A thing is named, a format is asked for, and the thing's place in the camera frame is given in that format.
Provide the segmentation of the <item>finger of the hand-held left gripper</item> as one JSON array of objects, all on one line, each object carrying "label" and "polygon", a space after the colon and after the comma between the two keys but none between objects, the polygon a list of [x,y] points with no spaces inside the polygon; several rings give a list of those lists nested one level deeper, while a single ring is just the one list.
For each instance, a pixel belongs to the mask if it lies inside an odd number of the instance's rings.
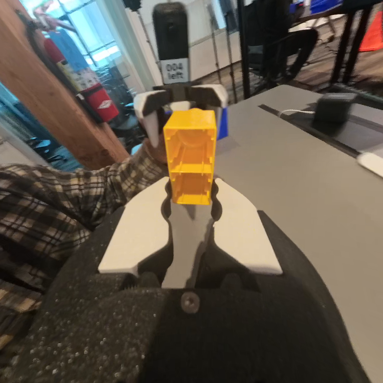
[{"label": "finger of the hand-held left gripper", "polygon": [[214,112],[217,132],[220,132],[223,111],[228,107],[229,96],[221,84],[194,85],[189,88],[189,101],[202,110]]},{"label": "finger of the hand-held left gripper", "polygon": [[169,103],[170,92],[168,90],[151,90],[140,93],[134,98],[135,115],[153,147],[158,147],[160,141],[160,111]]}]

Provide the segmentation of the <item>orange traffic cone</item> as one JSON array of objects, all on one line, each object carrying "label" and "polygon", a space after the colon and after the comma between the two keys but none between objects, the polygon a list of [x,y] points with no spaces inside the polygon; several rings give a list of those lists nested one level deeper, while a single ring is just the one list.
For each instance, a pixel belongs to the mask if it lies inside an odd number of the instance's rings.
[{"label": "orange traffic cone", "polygon": [[359,52],[373,52],[383,48],[382,20],[383,12],[378,11],[368,27],[359,47]]}]

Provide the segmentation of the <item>dark grey box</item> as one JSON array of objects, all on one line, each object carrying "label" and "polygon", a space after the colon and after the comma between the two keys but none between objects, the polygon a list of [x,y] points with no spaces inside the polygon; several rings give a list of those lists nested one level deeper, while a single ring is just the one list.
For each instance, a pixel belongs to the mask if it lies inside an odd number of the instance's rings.
[{"label": "dark grey box", "polygon": [[326,93],[316,103],[314,122],[341,124],[348,120],[355,93]]}]

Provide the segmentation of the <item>yellow two-stud block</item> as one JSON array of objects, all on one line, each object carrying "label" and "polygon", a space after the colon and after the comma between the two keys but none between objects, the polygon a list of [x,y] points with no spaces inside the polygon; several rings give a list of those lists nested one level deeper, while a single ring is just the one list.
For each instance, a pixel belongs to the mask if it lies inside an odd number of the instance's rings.
[{"label": "yellow two-stud block", "polygon": [[213,110],[174,111],[163,129],[172,201],[209,205],[217,126]]}]

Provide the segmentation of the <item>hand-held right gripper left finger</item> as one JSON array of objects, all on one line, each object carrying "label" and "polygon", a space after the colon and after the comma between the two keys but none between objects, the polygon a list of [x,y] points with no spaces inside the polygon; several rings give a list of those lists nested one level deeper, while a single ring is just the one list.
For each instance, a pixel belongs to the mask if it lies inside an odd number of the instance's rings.
[{"label": "hand-held right gripper left finger", "polygon": [[174,259],[170,215],[170,179],[163,177],[125,205],[99,273],[165,277]]}]

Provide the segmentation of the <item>black office chair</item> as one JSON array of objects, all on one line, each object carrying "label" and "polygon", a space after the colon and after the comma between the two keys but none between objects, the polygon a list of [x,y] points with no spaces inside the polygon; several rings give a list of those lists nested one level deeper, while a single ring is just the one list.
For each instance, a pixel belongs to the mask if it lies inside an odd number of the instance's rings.
[{"label": "black office chair", "polygon": [[49,164],[58,161],[68,161],[68,159],[62,155],[52,154],[52,151],[50,150],[50,140],[41,140],[37,137],[32,137],[26,141],[26,144]]}]

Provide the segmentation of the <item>blue plastic bin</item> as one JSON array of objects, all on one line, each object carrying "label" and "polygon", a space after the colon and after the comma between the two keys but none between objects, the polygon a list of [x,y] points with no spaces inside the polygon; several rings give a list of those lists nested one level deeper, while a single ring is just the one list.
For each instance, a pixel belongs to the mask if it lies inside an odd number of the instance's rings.
[{"label": "blue plastic bin", "polygon": [[221,140],[223,138],[228,137],[228,118],[227,118],[227,113],[223,113],[219,125],[219,131],[217,135],[217,140]]}]

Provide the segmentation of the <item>person's left forearm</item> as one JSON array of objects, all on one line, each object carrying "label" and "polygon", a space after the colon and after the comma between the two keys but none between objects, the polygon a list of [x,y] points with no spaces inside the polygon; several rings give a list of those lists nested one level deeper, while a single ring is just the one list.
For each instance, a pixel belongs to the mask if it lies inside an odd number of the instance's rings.
[{"label": "person's left forearm", "polygon": [[144,143],[99,170],[1,165],[1,350],[25,337],[45,291],[103,220],[167,174]]}]

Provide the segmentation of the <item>person's left hand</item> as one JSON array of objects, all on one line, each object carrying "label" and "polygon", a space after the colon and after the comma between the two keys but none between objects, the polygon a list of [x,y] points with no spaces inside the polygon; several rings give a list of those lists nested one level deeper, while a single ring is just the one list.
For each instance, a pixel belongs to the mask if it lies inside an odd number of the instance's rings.
[{"label": "person's left hand", "polygon": [[160,162],[161,164],[167,165],[165,139],[162,134],[159,136],[159,143],[156,147],[151,144],[149,138],[145,138],[144,145],[146,147],[147,152],[153,159]]}]

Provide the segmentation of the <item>black pole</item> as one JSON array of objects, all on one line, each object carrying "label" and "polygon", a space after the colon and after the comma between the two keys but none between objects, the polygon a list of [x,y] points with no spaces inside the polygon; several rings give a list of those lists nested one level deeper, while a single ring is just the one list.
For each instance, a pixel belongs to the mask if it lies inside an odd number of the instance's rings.
[{"label": "black pole", "polygon": [[249,78],[248,45],[246,41],[246,15],[244,8],[244,1],[237,0],[238,28],[242,61],[242,86],[244,100],[246,100],[251,96],[251,89]]}]

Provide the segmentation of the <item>wooden office desk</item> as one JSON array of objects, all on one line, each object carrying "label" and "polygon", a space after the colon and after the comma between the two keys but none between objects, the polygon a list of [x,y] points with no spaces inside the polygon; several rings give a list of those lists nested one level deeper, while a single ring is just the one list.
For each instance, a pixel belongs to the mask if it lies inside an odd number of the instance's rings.
[{"label": "wooden office desk", "polygon": [[297,77],[290,85],[323,92],[332,85],[345,84],[363,92],[382,96],[382,49],[359,52],[365,33],[375,14],[382,11],[382,2],[373,5],[367,16],[357,11],[349,21],[348,14],[325,17],[304,17],[291,32],[303,29],[318,31],[318,41]]}]

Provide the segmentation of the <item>red fire extinguisher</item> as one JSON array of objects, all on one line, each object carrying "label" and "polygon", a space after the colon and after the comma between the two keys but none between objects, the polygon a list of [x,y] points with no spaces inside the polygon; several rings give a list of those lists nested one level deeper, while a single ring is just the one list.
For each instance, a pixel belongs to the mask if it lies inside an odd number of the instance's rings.
[{"label": "red fire extinguisher", "polygon": [[110,122],[118,109],[68,31],[67,22],[48,14],[54,1],[42,1],[33,9],[35,19],[27,22],[28,41],[46,67],[75,96],[96,123]]}]

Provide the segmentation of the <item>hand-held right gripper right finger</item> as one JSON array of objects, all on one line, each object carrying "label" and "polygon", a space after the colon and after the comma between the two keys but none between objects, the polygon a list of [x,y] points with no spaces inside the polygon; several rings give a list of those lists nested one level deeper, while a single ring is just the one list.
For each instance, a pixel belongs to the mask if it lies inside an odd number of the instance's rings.
[{"label": "hand-held right gripper right finger", "polygon": [[214,219],[214,243],[218,249],[251,272],[265,275],[282,275],[256,207],[243,194],[216,178],[218,191],[214,204],[219,203]]}]

